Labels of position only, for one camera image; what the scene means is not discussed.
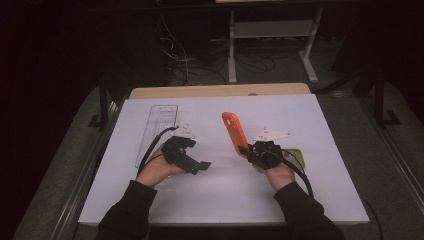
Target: person's left hand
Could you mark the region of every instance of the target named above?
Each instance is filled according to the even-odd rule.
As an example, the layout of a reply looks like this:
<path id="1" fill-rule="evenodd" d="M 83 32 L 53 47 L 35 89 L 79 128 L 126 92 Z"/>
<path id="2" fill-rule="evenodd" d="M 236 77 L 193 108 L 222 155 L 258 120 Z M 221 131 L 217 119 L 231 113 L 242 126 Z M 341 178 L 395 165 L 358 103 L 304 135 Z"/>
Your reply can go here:
<path id="1" fill-rule="evenodd" d="M 186 173 L 181 168 L 169 164 L 162 155 L 161 148 L 154 152 L 150 159 L 135 179 L 148 187 L 154 188 L 168 176 Z"/>

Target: person's right hand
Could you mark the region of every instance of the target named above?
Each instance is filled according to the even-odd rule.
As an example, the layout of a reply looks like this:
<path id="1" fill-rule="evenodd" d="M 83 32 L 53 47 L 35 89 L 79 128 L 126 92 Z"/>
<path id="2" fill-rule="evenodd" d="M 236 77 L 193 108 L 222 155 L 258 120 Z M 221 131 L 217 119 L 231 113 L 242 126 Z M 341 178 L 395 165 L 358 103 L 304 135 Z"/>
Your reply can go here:
<path id="1" fill-rule="evenodd" d="M 269 183 L 276 191 L 295 181 L 294 171 L 284 163 L 280 163 L 278 166 L 267 170 L 255 165 L 253 167 L 268 177 Z"/>

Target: beige table edge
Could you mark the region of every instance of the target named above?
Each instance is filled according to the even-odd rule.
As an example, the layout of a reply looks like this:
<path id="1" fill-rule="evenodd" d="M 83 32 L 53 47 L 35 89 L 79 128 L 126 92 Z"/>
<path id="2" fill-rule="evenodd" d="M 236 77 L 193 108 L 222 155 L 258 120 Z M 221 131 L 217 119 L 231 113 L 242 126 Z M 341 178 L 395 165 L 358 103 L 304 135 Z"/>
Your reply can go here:
<path id="1" fill-rule="evenodd" d="M 305 83 L 135 88 L 129 99 L 310 94 Z"/>

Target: hand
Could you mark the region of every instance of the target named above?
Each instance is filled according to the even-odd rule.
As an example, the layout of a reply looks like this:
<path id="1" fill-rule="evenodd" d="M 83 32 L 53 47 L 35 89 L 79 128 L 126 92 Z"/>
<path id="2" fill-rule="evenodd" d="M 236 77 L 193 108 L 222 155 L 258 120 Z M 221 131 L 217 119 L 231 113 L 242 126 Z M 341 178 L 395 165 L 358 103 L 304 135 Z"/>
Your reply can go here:
<path id="1" fill-rule="evenodd" d="M 253 165 L 253 167 L 268 177 L 269 183 L 276 191 L 294 182 L 294 171 L 284 163 L 280 163 L 278 166 L 267 170 L 255 165 Z"/>
<path id="2" fill-rule="evenodd" d="M 150 159 L 135 179 L 148 187 L 154 188 L 168 176 L 186 173 L 181 168 L 169 164 L 162 155 L 161 148 L 154 152 Z"/>

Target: white desk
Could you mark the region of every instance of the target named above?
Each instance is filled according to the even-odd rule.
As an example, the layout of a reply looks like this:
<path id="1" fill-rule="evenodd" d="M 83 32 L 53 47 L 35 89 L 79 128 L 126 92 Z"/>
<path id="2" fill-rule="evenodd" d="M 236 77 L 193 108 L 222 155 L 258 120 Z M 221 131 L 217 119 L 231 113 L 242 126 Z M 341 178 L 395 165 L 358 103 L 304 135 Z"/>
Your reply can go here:
<path id="1" fill-rule="evenodd" d="M 250 143 L 264 127 L 290 131 L 291 138 L 276 143 L 301 149 L 315 198 L 326 215 L 337 224 L 369 221 L 315 95 L 300 94 L 127 100 L 79 222 L 99 223 L 120 200 L 137 173 L 134 163 L 150 107 L 161 104 L 179 106 L 181 123 L 189 123 L 197 133 L 197 144 L 187 154 L 212 165 L 197 175 L 173 176 L 159 184 L 150 210 L 152 225 L 284 223 L 266 177 L 235 153 L 221 120 L 224 111 L 239 116 Z"/>

